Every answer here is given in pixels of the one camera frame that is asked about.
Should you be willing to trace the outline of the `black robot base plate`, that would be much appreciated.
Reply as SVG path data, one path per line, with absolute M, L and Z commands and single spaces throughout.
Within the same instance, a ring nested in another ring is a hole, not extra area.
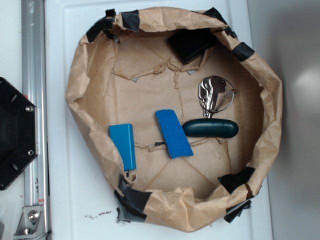
M 6 190 L 38 155 L 37 107 L 0 78 L 0 189 Z

